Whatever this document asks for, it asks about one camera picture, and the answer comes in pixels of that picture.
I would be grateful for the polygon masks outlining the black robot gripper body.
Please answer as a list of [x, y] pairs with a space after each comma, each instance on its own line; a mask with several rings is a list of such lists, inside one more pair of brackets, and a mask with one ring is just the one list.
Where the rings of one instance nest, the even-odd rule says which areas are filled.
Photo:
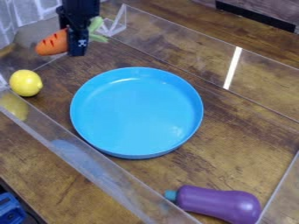
[[89, 26], [89, 20], [99, 16], [99, 0], [61, 0], [56, 8], [60, 28], [71, 27], [72, 30], [83, 30]]

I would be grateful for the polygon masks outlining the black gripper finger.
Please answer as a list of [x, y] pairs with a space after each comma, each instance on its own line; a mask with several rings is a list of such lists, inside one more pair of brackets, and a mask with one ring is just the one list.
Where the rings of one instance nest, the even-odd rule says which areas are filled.
[[68, 42], [68, 55], [84, 56], [89, 43], [89, 31], [87, 29], [75, 30], [69, 26], [67, 31], [67, 42]]

